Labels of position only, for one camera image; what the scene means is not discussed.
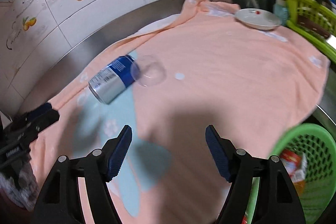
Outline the left gloved hand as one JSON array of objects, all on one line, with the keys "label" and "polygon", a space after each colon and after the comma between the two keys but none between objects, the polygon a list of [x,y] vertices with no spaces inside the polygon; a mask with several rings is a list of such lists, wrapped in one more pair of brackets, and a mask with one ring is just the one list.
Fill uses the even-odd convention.
[{"label": "left gloved hand", "polygon": [[1,171],[1,188],[11,202],[28,211],[33,211],[39,194],[39,186],[29,162],[23,164],[17,179]]}]

